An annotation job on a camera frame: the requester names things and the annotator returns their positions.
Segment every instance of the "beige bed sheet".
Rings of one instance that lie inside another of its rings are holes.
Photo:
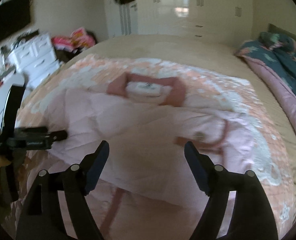
[[[97,44],[81,53],[60,68],[69,68],[87,54],[96,53],[103,57],[116,58],[159,58],[181,64],[205,68],[223,75],[247,79],[255,88],[258,98],[263,102],[268,114],[281,134],[289,155],[295,184],[296,207],[296,135],[293,128],[267,86],[252,72],[247,64],[235,57],[234,49],[225,45],[168,35],[130,35],[122,36]]]

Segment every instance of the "bed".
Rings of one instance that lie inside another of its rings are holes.
[[[47,83],[53,80],[63,71],[72,67],[77,61],[85,58],[87,55],[96,54],[100,57],[107,58],[154,58],[162,59],[179,64],[195,66],[210,71],[217,72],[222,75],[236,77],[248,80],[255,90],[258,99],[263,103],[268,116],[272,120],[275,129],[280,134],[283,144],[287,152],[287,160],[291,169],[292,176],[292,211],[289,213],[288,221],[279,228],[280,237],[284,236],[290,229],[291,225],[296,221],[296,134],[293,131],[288,118],[283,109],[275,100],[274,95],[267,86],[260,80],[254,72],[252,72],[247,64],[241,59],[234,56],[234,49],[220,44],[202,43],[199,41],[179,38],[167,35],[130,35],[125,37],[114,38],[102,42],[91,49],[78,55],[70,62],[62,66],[56,73],[51,75],[43,82],[28,98],[23,102],[23,109],[29,107],[29,103],[38,97],[39,90]],[[26,163],[26,180],[20,185],[20,197],[24,200],[29,185],[31,185],[36,174],[41,169],[48,169],[49,172],[61,171],[69,165],[63,163],[58,158],[51,155],[28,154],[32,157],[34,165]],[[107,190],[104,185],[99,185],[99,190]],[[14,235],[15,225],[18,219],[22,201],[18,201],[12,205],[11,215],[7,217],[4,224],[7,231]],[[102,219],[97,215],[95,220]]]

